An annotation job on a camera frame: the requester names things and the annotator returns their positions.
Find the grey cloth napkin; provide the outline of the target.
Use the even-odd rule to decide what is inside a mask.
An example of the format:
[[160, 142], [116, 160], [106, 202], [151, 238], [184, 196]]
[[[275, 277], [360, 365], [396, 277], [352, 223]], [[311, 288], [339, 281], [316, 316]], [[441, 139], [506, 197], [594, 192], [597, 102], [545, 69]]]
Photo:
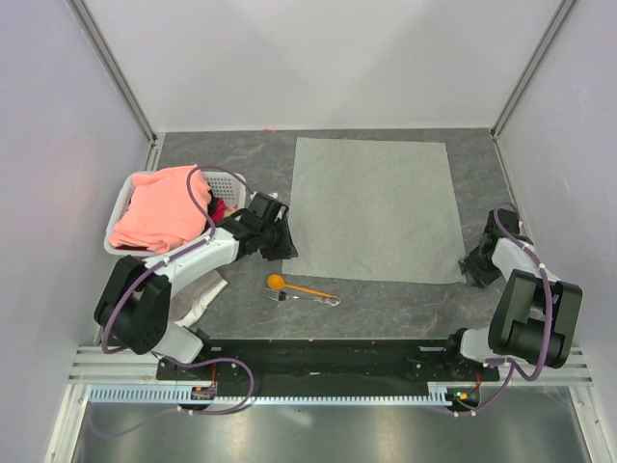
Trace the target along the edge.
[[300, 138], [289, 275], [443, 285], [466, 252], [443, 143]]

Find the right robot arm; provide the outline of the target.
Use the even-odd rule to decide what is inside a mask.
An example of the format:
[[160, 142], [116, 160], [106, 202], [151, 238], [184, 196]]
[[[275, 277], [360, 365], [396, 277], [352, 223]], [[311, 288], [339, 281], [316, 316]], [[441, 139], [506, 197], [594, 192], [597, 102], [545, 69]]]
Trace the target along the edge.
[[494, 368], [518, 361], [534, 366], [531, 378], [544, 368], [562, 368], [570, 356], [582, 303], [582, 289], [553, 273], [522, 234], [518, 210], [509, 204], [488, 213], [478, 245], [459, 260], [461, 274], [479, 288], [505, 281], [493, 318], [483, 329], [462, 328], [448, 339], [442, 354], [443, 372], [466, 378], [476, 363]]

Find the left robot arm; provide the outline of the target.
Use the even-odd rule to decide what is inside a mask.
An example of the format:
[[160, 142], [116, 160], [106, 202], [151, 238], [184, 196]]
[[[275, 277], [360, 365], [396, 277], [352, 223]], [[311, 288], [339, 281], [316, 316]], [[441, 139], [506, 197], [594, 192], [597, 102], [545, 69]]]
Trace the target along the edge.
[[118, 260], [94, 311], [103, 352], [162, 355], [177, 361], [189, 378], [204, 378], [212, 358], [197, 334], [172, 321], [172, 299], [201, 276], [255, 252], [267, 260], [296, 258], [288, 210], [256, 193], [247, 207], [186, 245], [148, 259]]

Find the orange plastic spoon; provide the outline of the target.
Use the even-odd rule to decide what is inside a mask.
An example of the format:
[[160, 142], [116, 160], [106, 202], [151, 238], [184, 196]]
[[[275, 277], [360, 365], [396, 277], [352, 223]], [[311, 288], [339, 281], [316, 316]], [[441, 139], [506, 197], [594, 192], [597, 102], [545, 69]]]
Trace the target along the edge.
[[292, 289], [292, 290], [300, 291], [300, 292], [310, 294], [313, 296], [334, 298], [334, 296], [330, 293], [315, 290], [315, 289], [308, 288], [305, 286], [298, 286], [298, 285], [290, 284], [283, 278], [282, 275], [279, 275], [279, 274], [269, 275], [267, 278], [267, 285], [271, 289], [274, 289], [274, 290]]

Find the dark red cloth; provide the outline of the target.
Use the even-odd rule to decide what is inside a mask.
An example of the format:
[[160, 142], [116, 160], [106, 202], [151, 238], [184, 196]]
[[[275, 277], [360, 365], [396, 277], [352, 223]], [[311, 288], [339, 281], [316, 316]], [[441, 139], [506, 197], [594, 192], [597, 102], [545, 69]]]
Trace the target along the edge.
[[215, 196], [211, 197], [211, 201], [207, 207], [207, 213], [213, 222], [223, 220], [226, 216], [228, 208], [225, 201]]

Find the white plastic basket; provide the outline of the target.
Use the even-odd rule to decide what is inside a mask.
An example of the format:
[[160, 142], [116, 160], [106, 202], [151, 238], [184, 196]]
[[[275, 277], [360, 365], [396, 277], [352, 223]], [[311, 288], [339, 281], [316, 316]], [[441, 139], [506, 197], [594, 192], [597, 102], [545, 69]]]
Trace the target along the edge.
[[[245, 206], [247, 189], [243, 183], [245, 179], [243, 176], [240, 174], [233, 176], [222, 171], [203, 171], [202, 176], [211, 187], [213, 195], [219, 199], [223, 199], [227, 206], [236, 208]], [[114, 247], [110, 241], [110, 237], [115, 230], [115, 225], [124, 216], [130, 205], [134, 192], [133, 177], [134, 174], [131, 174], [125, 180], [118, 194], [106, 227], [103, 248], [112, 256], [134, 256], [138, 259], [144, 259], [153, 256], [153, 253], [149, 252], [146, 248], [126, 246]]]

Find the grey and white cloth pile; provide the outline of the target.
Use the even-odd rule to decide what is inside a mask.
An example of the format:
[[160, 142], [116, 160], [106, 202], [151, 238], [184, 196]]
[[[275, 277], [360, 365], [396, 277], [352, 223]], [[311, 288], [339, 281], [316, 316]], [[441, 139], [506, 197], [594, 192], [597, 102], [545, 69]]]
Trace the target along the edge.
[[206, 273], [173, 296], [170, 320], [180, 327], [194, 325], [228, 282], [216, 270]]

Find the salmon pink folded cloth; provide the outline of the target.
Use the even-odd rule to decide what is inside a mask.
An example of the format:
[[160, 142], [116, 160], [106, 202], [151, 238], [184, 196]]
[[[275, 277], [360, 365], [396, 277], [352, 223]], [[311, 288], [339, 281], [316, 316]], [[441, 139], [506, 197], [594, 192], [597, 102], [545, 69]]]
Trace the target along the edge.
[[133, 181], [130, 205], [110, 237], [114, 247], [164, 254], [203, 233], [211, 188], [193, 166], [136, 174]]

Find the clear-handled metal fork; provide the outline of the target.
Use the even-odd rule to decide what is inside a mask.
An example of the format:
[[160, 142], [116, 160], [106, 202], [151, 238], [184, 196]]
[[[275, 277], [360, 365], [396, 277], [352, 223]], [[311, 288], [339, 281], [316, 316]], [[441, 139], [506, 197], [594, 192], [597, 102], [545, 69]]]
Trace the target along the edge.
[[314, 296], [314, 295], [293, 295], [285, 291], [279, 291], [279, 290], [274, 290], [270, 288], [263, 289], [262, 295], [268, 299], [271, 299], [277, 302], [306, 300], [306, 301], [316, 302], [320, 304], [326, 304], [332, 307], [336, 307], [340, 304], [340, 300], [336, 297], [321, 297], [321, 296]]

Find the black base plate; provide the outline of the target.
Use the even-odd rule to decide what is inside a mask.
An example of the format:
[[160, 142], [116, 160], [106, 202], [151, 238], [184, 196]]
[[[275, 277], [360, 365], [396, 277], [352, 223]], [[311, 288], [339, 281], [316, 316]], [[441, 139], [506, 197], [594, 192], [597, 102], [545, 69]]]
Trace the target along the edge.
[[231, 358], [256, 378], [358, 374], [428, 382], [496, 382], [497, 368], [464, 359], [447, 340], [209, 340], [195, 361]]

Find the right aluminium frame post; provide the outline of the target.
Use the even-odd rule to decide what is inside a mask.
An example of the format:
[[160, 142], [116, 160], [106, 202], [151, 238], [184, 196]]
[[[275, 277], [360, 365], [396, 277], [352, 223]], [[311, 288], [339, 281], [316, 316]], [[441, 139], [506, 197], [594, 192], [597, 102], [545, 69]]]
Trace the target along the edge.
[[577, 5], [577, 0], [561, 0], [558, 3], [548, 25], [535, 45], [519, 78], [515, 83], [514, 88], [510, 92], [504, 106], [499, 112], [496, 122], [491, 128], [491, 135], [494, 141], [498, 140], [506, 125], [514, 115], [529, 86], [540, 70], [542, 64], [547, 59], [550, 50], [556, 43], [561, 31], [569, 20], [570, 15], [576, 9]]

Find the aluminium frame post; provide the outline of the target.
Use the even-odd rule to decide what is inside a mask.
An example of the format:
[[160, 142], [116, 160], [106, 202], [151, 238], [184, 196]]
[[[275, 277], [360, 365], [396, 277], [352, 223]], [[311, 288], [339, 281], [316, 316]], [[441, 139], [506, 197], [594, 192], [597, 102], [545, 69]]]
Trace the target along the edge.
[[91, 43], [101, 64], [107, 71], [121, 99], [126, 104], [133, 119], [148, 143], [153, 146], [157, 141], [156, 131], [153, 129], [148, 117], [139, 103], [135, 93], [121, 69], [120, 63], [115, 57], [111, 46], [105, 39], [102, 30], [97, 24], [94, 14], [84, 0], [67, 0], [83, 32]]
[[577, 5], [577, 0], [561, 0], [558, 3], [548, 25], [535, 45], [519, 78], [515, 83], [514, 88], [510, 92], [504, 106], [499, 112], [496, 122], [491, 128], [491, 135], [494, 141], [498, 140], [506, 125], [514, 115], [529, 86], [540, 70], [542, 64], [547, 59], [550, 50], [556, 43], [561, 31], [569, 20], [570, 15], [576, 9]]

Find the left aluminium frame post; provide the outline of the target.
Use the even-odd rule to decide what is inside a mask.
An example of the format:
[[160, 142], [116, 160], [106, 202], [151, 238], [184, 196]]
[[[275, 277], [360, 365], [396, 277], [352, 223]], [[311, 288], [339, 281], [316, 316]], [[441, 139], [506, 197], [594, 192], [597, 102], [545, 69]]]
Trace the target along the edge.
[[105, 39], [102, 30], [97, 24], [94, 14], [84, 0], [67, 0], [83, 32], [91, 43], [101, 64], [107, 71], [121, 99], [126, 104], [133, 119], [148, 143], [153, 146], [157, 141], [156, 131], [153, 129], [148, 117], [139, 103], [135, 93], [121, 69], [120, 63], [115, 57], [111, 46]]

